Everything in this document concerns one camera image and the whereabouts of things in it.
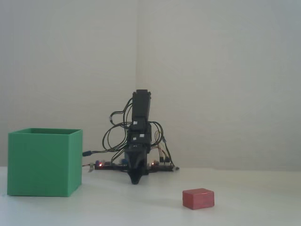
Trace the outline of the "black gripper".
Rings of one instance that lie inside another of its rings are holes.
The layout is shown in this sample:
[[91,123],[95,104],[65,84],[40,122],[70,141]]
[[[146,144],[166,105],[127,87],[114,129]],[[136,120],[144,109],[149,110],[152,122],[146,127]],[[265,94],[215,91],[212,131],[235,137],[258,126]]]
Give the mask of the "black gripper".
[[128,132],[125,155],[128,162],[127,173],[133,185],[137,185],[142,176],[149,174],[147,155],[151,151],[151,142],[151,130]]

